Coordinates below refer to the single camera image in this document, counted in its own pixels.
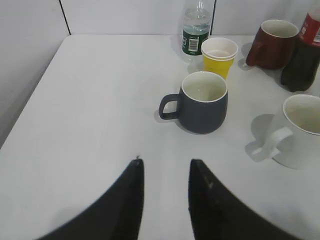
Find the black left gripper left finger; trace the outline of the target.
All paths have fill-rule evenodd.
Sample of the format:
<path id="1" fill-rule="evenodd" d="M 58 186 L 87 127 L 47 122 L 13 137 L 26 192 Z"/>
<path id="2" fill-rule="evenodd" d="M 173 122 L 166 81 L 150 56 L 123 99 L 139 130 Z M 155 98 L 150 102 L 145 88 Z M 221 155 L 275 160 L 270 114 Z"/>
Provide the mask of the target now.
<path id="1" fill-rule="evenodd" d="M 144 162 L 136 158 L 99 199 L 42 239 L 136 240 L 143 216 L 144 193 Z"/>

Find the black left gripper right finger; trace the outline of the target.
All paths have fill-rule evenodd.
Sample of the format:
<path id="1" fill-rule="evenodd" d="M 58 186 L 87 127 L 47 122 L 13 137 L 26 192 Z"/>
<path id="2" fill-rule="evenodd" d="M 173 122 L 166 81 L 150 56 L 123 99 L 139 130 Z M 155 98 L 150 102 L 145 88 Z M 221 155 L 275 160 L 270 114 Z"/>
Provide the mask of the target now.
<path id="1" fill-rule="evenodd" d="M 215 175 L 189 167 L 188 205 L 197 240 L 317 240 L 320 177 L 276 164 Z"/>

